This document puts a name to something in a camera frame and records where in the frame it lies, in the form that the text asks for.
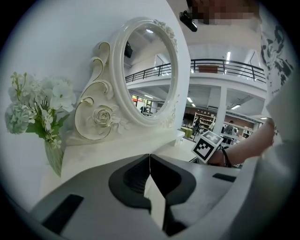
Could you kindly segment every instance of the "person's hand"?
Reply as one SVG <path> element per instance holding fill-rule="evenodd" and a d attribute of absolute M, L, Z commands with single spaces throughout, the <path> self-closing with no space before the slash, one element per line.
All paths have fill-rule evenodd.
<path fill-rule="evenodd" d="M 223 153 L 221 150 L 214 152 L 207 162 L 209 165 L 224 167 Z"/>

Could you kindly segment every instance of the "mirror frame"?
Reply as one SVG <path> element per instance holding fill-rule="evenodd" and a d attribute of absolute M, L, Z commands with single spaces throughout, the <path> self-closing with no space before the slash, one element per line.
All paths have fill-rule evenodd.
<path fill-rule="evenodd" d="M 137 107 L 132 104 L 132 99 L 127 89 L 124 74 L 125 45 L 132 32 L 139 27 L 146 27 L 153 32 L 159 33 L 159 36 L 164 42 L 171 59 L 172 74 L 169 93 L 159 112 L 150 117 L 146 117 L 141 114 Z M 168 117 L 175 105 L 175 94 L 178 86 L 178 69 L 177 41 L 174 37 L 173 30 L 166 26 L 164 22 L 152 20 L 146 17 L 137 17 L 129 20 L 119 31 L 115 33 L 112 40 L 111 54 L 109 58 L 111 83 L 118 104 L 130 121 L 143 127 L 152 127 Z"/>

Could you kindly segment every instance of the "railing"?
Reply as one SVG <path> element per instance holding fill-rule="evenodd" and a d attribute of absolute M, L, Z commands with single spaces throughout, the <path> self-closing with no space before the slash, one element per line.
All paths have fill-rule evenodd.
<path fill-rule="evenodd" d="M 263 69 L 250 64 L 222 59 L 192 59 L 191 73 L 216 73 L 238 76 L 246 80 L 266 83 Z M 163 64 L 127 76 L 126 82 L 133 82 L 151 76 L 171 76 L 171 64 Z"/>

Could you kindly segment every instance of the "white ornate mirror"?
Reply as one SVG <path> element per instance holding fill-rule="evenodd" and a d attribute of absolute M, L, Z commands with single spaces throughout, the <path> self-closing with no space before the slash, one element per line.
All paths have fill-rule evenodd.
<path fill-rule="evenodd" d="M 139 31 L 154 34 L 153 45 L 158 46 L 158 50 L 155 52 L 150 48 L 153 57 L 164 54 L 169 61 L 166 67 L 160 66 L 158 71 L 154 71 L 157 75 L 137 80 L 165 82 L 163 87 L 167 88 L 167 94 L 164 99 L 145 97 L 146 100 L 158 100 L 161 103 L 161 107 L 156 107 L 158 111 L 152 114 L 151 110 L 149 114 L 141 114 L 141 110 L 133 103 L 132 93 L 128 91 L 129 81 L 126 81 L 124 73 L 126 43 Z M 137 134 L 145 127 L 153 132 L 152 128 L 173 126 L 178 58 L 177 43 L 171 28 L 157 20 L 134 18 L 115 33 L 110 43 L 98 43 L 93 49 L 93 56 L 90 61 L 93 71 L 78 101 L 75 111 L 76 131 L 69 139 L 69 144 L 89 144 L 103 139 L 109 141 L 120 138 L 120 135 L 128 137 Z"/>
<path fill-rule="evenodd" d="M 164 69 L 166 70 L 166 73 L 172 76 L 168 94 L 164 99 L 165 104 L 163 104 L 157 113 L 152 114 L 149 117 L 141 114 L 141 110 L 137 109 L 137 107 L 132 104 L 132 95 L 129 94 L 127 90 L 123 57 L 127 41 L 132 39 L 135 33 L 147 30 L 147 33 L 156 35 L 156 37 L 154 37 L 154 41 L 157 39 L 161 45 L 161 49 L 159 50 L 158 48 L 157 52 L 153 52 L 153 56 L 160 53 L 165 53 L 170 60 L 170 65 L 172 66 L 172 68 L 168 71 Z M 153 51 L 154 47 L 149 46 L 149 49 Z M 158 20 L 152 20 L 144 17 L 138 17 L 128 21 L 114 36 L 114 44 L 112 45 L 112 52 L 110 56 L 110 71 L 111 73 L 114 73 L 112 74 L 112 85 L 115 88 L 115 92 L 118 93 L 116 98 L 118 98 L 120 105 L 133 122 L 141 126 L 150 127 L 163 121 L 170 109 L 174 108 L 174 97 L 178 82 L 177 43 L 173 30 L 166 26 L 164 22 L 159 22 Z"/>

